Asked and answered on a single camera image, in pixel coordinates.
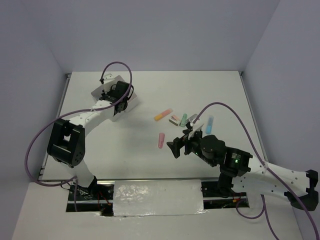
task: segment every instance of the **cable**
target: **cable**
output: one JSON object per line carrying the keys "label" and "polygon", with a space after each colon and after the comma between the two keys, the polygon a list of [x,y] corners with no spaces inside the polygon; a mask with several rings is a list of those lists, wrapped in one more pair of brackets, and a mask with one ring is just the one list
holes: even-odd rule
{"label": "cable", "polygon": [[243,217],[243,218],[245,218],[245,219],[258,219],[258,218],[260,218],[260,217],[262,216],[262,214],[264,214],[265,208],[262,207],[261,212],[260,212],[259,215],[257,215],[257,216],[246,216],[246,215],[243,215],[243,214],[239,211],[239,204],[242,203],[242,202],[244,202],[245,200],[246,200],[246,199],[242,199],[242,200],[238,201],[238,202],[236,203],[236,205],[235,205],[235,210],[237,211],[237,213],[238,213],[241,217]]}
{"label": "cable", "polygon": [[[261,158],[261,156],[259,155],[250,135],[249,135],[249,132],[246,128],[246,126],[244,125],[244,123],[242,122],[241,118],[239,117],[239,115],[230,107],[228,106],[227,104],[223,103],[223,102],[212,102],[210,104],[208,104],[207,106],[205,106],[201,112],[198,114],[198,116],[194,119],[193,123],[195,124],[196,121],[200,118],[200,116],[204,113],[205,110],[207,110],[207,108],[209,108],[210,106],[213,106],[213,105],[221,105],[221,106],[224,106],[226,107],[227,109],[229,109],[234,115],[235,117],[238,119],[238,121],[240,122],[240,124],[242,125],[243,127],[243,130],[245,131],[245,134],[253,148],[253,151],[255,153],[255,155],[257,156],[257,158],[259,159],[260,163],[265,167],[266,164],[265,162],[263,161],[263,159]],[[288,190],[289,192],[294,196],[294,198],[298,201],[298,203],[301,205],[301,207],[303,208],[303,210],[305,211],[306,215],[308,216],[311,224],[312,224],[312,227],[313,227],[313,230],[314,230],[314,233],[315,233],[315,238],[316,240],[320,240],[320,236],[319,236],[319,232],[318,232],[318,229],[317,229],[317,226],[316,226],[316,223],[314,221],[314,219],[312,218],[311,214],[309,213],[308,209],[306,208],[306,206],[303,204],[303,202],[300,200],[300,198],[295,194],[295,192],[289,187],[288,184],[286,184],[275,172],[273,172],[269,167],[266,168],[267,171],[269,171],[276,179],[278,179]],[[263,204],[263,208],[264,208],[264,211],[266,211],[266,205]]]}
{"label": "cable", "polygon": [[77,209],[77,191],[78,191],[78,179],[75,179],[73,201],[74,201],[74,210],[76,212],[78,212],[78,209]]}
{"label": "cable", "polygon": [[[118,100],[116,101],[115,103],[109,105],[109,106],[106,106],[106,107],[101,107],[101,108],[95,108],[94,110],[95,111],[102,111],[102,110],[106,110],[106,109],[109,109],[109,108],[112,108],[114,107],[115,105],[117,105],[118,103],[122,102],[122,100],[129,94],[130,92],[130,89],[131,89],[131,86],[132,86],[132,72],[131,72],[131,69],[129,68],[129,66],[127,64],[125,64],[124,62],[121,62],[121,61],[113,61],[113,62],[110,62],[103,70],[102,72],[102,75],[101,75],[101,78],[103,78],[106,70],[108,67],[110,67],[111,65],[114,65],[114,64],[121,64],[123,66],[125,66],[129,72],[129,75],[130,75],[130,82],[129,82],[129,87],[128,89],[126,90],[126,92],[123,94],[123,96]],[[48,184],[48,183],[44,183],[44,182],[41,182],[39,181],[38,179],[36,179],[35,177],[32,176],[30,170],[29,170],[29,167],[28,167],[28,157],[29,157],[29,154],[30,154],[30,150],[31,150],[31,147],[33,146],[33,144],[35,143],[36,139],[39,137],[39,135],[44,131],[46,130],[51,124],[53,124],[55,121],[57,121],[58,119],[62,119],[64,117],[67,117],[67,116],[70,116],[72,114],[77,114],[77,113],[84,113],[84,112],[90,112],[91,109],[90,108],[87,108],[87,109],[80,109],[80,110],[76,110],[76,111],[72,111],[72,112],[68,112],[68,113],[65,113],[57,118],[55,118],[54,120],[52,120],[51,122],[49,122],[47,125],[45,125],[43,128],[40,129],[40,131],[33,137],[33,139],[31,140],[27,150],[26,150],[26,153],[25,153],[25,157],[24,157],[24,170],[26,172],[26,174],[28,175],[28,177],[30,178],[30,180],[36,184],[39,184],[41,186],[45,186],[45,187],[57,187],[57,186],[62,186],[66,183],[69,183],[73,180],[75,180],[77,177],[74,176],[72,178],[70,178],[69,180],[66,180],[66,181],[63,181],[61,183],[54,183],[54,184]]]}
{"label": "cable", "polygon": [[135,88],[134,88],[134,86],[133,85],[131,85],[131,88],[132,88],[132,92],[131,92],[131,95],[128,97],[128,101],[130,100],[130,98],[132,97],[132,94],[134,94],[134,90],[135,90]]}
{"label": "cable", "polygon": [[261,198],[262,198],[262,202],[263,202],[263,209],[264,209],[264,214],[265,214],[265,218],[266,218],[266,222],[268,223],[268,226],[269,226],[269,229],[271,231],[271,233],[273,234],[274,238],[276,240],[280,240],[276,233],[274,232],[272,226],[271,226],[271,223],[270,223],[270,220],[269,220],[269,216],[268,216],[268,212],[267,212],[267,205],[266,205],[266,200],[265,200],[265,196],[264,195],[261,195]]}
{"label": "cable", "polygon": [[99,212],[101,212],[100,204],[99,204],[99,193],[98,193],[98,197],[97,197],[97,199],[98,199],[98,209],[99,209]]}
{"label": "cable", "polygon": [[101,197],[104,198],[104,200],[106,201],[106,203],[107,203],[109,206],[111,206],[111,203],[102,195],[102,193],[101,193],[101,192],[99,192],[99,193],[101,194]]}

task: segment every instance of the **gray wall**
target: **gray wall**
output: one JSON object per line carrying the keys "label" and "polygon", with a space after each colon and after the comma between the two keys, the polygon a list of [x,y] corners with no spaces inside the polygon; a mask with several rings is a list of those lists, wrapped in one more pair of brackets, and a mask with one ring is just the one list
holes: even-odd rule
{"label": "gray wall", "polygon": [[22,0],[65,72],[244,70],[279,0]]}
{"label": "gray wall", "polygon": [[[319,13],[319,0],[281,0],[244,71],[269,160],[300,171],[320,171]],[[295,215],[315,239],[306,214]],[[312,216],[320,229],[320,207]]]}
{"label": "gray wall", "polygon": [[[19,0],[0,1],[0,239],[11,239],[27,191],[24,156],[29,141],[58,109],[64,74]],[[32,151],[40,169],[48,134]]]}

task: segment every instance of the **black bracket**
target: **black bracket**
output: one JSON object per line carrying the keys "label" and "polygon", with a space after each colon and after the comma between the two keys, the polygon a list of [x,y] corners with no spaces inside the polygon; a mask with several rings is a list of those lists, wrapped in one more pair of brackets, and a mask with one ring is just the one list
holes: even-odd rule
{"label": "black bracket", "polygon": [[84,159],[85,137],[85,129],[82,125],[74,125],[68,120],[58,119],[53,124],[47,153],[57,162],[73,168]]}
{"label": "black bracket", "polygon": [[[319,193],[315,190],[318,183],[318,172],[308,170],[306,171],[306,177],[309,178],[309,188],[306,189],[308,194],[300,196],[299,199],[308,211],[314,211],[319,203]],[[287,191],[284,195],[288,198],[292,207],[301,210],[303,209],[291,192]]]}

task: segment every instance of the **red wire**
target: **red wire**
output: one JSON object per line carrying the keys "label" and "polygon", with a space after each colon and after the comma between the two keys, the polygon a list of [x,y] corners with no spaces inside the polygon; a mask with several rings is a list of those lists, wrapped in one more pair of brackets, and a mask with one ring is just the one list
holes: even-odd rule
{"label": "red wire", "polygon": [[104,200],[108,203],[109,206],[111,206],[111,203],[102,195],[102,193],[100,192],[101,196],[104,198]]}
{"label": "red wire", "polygon": [[98,209],[99,209],[99,211],[101,211],[100,204],[99,204],[99,193],[98,193]]}

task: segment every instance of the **blue tube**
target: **blue tube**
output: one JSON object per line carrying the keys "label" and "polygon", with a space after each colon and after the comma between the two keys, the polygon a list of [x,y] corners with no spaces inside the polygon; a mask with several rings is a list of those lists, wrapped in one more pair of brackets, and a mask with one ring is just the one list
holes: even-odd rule
{"label": "blue tube", "polygon": [[206,134],[211,134],[213,123],[214,123],[214,117],[213,116],[209,116],[208,124],[206,125],[206,129],[205,129],[205,133]]}

